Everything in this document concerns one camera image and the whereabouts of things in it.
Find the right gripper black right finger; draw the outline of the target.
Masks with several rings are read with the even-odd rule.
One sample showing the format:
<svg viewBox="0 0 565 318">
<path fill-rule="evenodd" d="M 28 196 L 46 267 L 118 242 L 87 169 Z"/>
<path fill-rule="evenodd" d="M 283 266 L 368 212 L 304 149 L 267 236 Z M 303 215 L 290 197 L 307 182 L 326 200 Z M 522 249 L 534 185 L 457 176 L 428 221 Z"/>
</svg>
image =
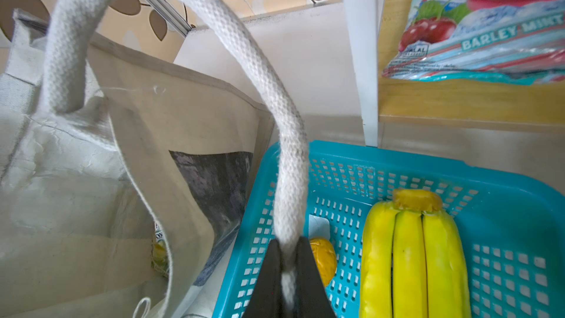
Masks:
<svg viewBox="0 0 565 318">
<path fill-rule="evenodd" d="M 294 317 L 335 318 L 307 238 L 297 243 Z"/>
</svg>

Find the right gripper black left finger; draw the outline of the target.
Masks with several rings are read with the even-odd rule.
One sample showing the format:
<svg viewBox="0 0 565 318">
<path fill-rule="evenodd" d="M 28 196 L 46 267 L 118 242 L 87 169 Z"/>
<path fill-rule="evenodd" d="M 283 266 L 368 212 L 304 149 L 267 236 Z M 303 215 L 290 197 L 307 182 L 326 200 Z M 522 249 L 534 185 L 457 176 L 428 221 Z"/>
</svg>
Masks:
<svg viewBox="0 0 565 318">
<path fill-rule="evenodd" d="M 283 313 L 282 255 L 279 241 L 270 241 L 243 318 L 279 318 Z"/>
</svg>

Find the white fabric grocery bag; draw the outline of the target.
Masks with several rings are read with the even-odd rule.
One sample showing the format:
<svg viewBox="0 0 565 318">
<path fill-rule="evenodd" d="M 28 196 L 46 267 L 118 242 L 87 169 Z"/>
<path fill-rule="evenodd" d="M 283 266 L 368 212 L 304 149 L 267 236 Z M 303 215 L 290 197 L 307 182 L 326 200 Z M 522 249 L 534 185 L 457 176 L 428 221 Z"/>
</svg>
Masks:
<svg viewBox="0 0 565 318">
<path fill-rule="evenodd" d="M 180 0 L 262 97 L 97 32 L 117 0 L 1 0 L 1 315 L 181 317 L 238 230 L 260 137 L 278 127 L 275 237 L 294 315 L 308 145 L 300 114 L 222 0 Z M 154 224 L 169 278 L 152 268 Z"/>
</svg>

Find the green snack bag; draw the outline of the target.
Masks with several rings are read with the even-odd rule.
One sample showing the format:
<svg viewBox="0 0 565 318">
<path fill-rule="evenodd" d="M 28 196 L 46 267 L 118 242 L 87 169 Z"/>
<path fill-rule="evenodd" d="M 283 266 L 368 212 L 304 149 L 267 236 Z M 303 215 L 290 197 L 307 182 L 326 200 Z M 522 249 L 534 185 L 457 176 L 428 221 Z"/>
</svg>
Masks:
<svg viewBox="0 0 565 318">
<path fill-rule="evenodd" d="M 166 249 L 166 241 L 163 231 L 157 222 L 154 224 L 151 265 L 157 273 L 164 278 L 169 278 L 169 257 Z"/>
</svg>

